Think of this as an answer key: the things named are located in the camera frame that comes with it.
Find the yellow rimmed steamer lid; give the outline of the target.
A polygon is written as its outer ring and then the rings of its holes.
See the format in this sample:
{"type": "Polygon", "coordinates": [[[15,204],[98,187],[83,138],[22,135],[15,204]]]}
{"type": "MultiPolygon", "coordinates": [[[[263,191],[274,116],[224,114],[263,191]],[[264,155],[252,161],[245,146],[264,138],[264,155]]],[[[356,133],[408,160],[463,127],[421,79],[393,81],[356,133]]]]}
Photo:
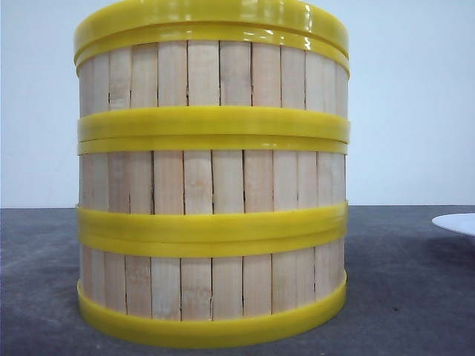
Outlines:
{"type": "Polygon", "coordinates": [[[303,1],[118,1],[74,34],[74,62],[119,47],[183,39],[263,42],[312,50],[346,65],[345,26],[303,1]]]}

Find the front bamboo steamer basket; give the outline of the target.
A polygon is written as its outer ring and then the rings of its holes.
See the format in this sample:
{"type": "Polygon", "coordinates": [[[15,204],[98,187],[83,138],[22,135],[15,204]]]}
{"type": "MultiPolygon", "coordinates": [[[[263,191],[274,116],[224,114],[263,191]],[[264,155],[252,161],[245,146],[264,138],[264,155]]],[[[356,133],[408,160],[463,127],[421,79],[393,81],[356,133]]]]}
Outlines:
{"type": "Polygon", "coordinates": [[[314,329],[346,300],[347,203],[251,214],[77,208],[83,319],[110,336],[202,349],[314,329]]]}

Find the white plate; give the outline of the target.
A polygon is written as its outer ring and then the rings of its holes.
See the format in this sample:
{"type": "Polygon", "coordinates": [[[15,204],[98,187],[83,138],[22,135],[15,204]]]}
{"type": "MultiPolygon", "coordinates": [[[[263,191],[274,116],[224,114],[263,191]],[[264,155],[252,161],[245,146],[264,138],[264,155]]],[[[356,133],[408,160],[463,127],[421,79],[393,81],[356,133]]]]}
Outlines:
{"type": "Polygon", "coordinates": [[[448,231],[475,237],[475,213],[446,214],[434,217],[432,223],[448,231]]]}

